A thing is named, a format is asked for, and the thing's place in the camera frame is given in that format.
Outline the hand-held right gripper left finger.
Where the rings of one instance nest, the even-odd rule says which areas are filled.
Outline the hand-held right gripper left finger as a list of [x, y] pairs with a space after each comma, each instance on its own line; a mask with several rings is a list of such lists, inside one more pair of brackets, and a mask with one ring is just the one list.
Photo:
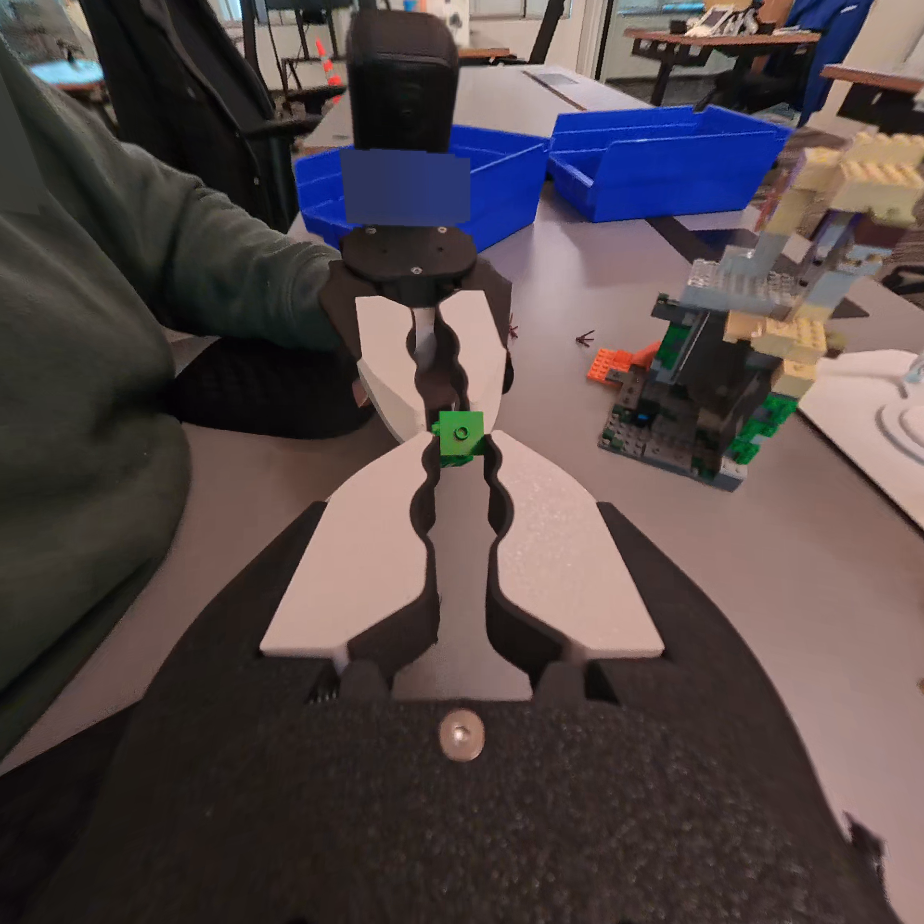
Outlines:
[[260, 641], [266, 657], [353, 662], [394, 678], [437, 641], [437, 437], [421, 433], [330, 496]]

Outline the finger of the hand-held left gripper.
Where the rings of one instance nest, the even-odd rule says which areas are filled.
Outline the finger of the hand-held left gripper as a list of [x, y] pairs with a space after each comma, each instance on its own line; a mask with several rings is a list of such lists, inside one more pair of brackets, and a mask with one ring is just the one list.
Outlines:
[[433, 436], [433, 412], [443, 398], [435, 308], [364, 295], [356, 315], [359, 378], [389, 432], [400, 443]]
[[437, 307], [437, 333], [448, 349], [446, 369], [458, 409], [480, 413], [490, 435], [502, 401], [507, 350], [486, 294], [461, 290], [445, 298]]

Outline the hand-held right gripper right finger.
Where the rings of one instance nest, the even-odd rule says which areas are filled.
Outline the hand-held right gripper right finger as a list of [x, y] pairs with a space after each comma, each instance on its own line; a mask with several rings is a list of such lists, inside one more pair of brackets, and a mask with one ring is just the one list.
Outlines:
[[486, 437], [485, 619], [492, 648], [536, 686], [553, 663], [647, 660], [657, 630], [601, 507], [571, 475], [503, 431]]

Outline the green square tile with stud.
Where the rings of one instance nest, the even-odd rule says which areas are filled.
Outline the green square tile with stud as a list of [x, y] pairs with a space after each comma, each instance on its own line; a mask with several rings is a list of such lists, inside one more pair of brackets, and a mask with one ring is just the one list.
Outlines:
[[483, 454], [485, 431], [480, 411], [442, 410], [432, 432], [438, 437], [444, 467], [462, 466]]

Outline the grey desk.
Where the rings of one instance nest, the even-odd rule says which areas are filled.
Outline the grey desk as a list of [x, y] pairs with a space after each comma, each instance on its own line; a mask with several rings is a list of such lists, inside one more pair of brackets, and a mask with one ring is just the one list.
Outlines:
[[[86, 663], [141, 614], [206, 480], [269, 472], [197, 469], [165, 412], [189, 449], [186, 502]], [[611, 505], [665, 654], [593, 667], [589, 699], [550, 676], [544, 699], [473, 702], [487, 736], [468, 763], [437, 742], [452, 702], [363, 681], [323, 705], [325, 660], [258, 653], [322, 505], [178, 640], [22, 922], [898, 921], [745, 641]]]

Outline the black mesh cushion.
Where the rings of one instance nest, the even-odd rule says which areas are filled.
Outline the black mesh cushion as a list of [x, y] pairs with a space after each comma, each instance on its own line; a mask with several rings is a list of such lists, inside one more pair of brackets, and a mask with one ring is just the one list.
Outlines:
[[357, 367], [339, 352], [219, 338], [168, 384], [166, 411], [180, 422], [233, 433], [324, 440], [375, 415], [360, 404]]

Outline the black office chair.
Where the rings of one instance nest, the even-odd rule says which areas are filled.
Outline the black office chair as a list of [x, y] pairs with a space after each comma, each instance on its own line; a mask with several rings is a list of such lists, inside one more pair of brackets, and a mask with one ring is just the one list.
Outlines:
[[272, 223], [279, 230], [287, 230], [298, 211], [293, 169], [297, 140], [313, 133], [321, 120], [322, 114], [274, 118], [242, 132], [242, 139], [256, 158], [260, 185], [268, 200]]

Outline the blue plastic bin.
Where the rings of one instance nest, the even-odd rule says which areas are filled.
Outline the blue plastic bin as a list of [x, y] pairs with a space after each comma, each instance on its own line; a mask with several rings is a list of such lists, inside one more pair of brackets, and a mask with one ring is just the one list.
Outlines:
[[446, 154], [354, 151], [295, 162], [309, 231], [332, 247], [363, 225], [456, 227], [482, 251], [530, 225], [548, 161], [547, 138], [453, 125]]
[[593, 223], [738, 212], [791, 134], [713, 105], [561, 114], [548, 171]]

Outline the toy brick building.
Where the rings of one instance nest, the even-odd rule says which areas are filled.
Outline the toy brick building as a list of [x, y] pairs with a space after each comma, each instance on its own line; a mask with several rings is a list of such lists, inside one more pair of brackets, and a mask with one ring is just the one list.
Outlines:
[[921, 135], [858, 133], [803, 149], [767, 194], [748, 247], [692, 264], [659, 295], [661, 341], [601, 349], [587, 374], [613, 390], [604, 450], [734, 491], [797, 410], [830, 351], [829, 321], [916, 224]]

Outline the black jacket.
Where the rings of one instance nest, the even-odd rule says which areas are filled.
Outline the black jacket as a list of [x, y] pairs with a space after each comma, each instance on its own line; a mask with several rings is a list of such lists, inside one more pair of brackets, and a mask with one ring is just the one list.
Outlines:
[[80, 5], [120, 138], [287, 231], [296, 210], [291, 138], [209, 2]]

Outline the person's green sweatshirt torso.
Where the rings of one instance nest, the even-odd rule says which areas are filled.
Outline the person's green sweatshirt torso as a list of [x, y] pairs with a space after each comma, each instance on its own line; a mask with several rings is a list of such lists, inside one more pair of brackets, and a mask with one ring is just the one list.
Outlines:
[[2, 42], [2, 757], [163, 560], [190, 483], [145, 301], [177, 280], [199, 182], [122, 145]]

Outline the white crumpled paper bag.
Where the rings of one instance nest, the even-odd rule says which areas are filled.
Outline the white crumpled paper bag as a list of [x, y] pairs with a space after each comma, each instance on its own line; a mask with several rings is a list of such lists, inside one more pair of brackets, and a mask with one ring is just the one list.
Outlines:
[[923, 356], [904, 350], [821, 359], [799, 411], [923, 528]]

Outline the blue jacket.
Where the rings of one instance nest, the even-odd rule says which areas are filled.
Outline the blue jacket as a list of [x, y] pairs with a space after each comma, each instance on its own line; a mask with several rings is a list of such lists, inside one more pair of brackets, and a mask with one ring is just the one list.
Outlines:
[[782, 101], [799, 112], [801, 128], [820, 110], [832, 81], [821, 72], [841, 64], [860, 35], [873, 1], [795, 1], [784, 23], [786, 28], [817, 32], [819, 40], [802, 54], [775, 52], [763, 75], [779, 86]]

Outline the wooden table with black frame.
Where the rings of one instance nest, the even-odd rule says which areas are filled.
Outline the wooden table with black frame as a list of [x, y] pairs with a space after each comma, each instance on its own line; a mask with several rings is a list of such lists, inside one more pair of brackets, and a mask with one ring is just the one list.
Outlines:
[[769, 32], [739, 35], [693, 36], [665, 30], [627, 28], [623, 35], [632, 40], [631, 54], [657, 62], [651, 105], [661, 107], [671, 75], [677, 67], [703, 67], [712, 51], [733, 58], [730, 92], [737, 101], [745, 84], [745, 75], [753, 63], [784, 47], [805, 50], [821, 40], [821, 34], [812, 30], [782, 30], [770, 27]]
[[837, 114], [889, 135], [923, 134], [922, 77], [828, 64], [821, 76], [848, 84]]

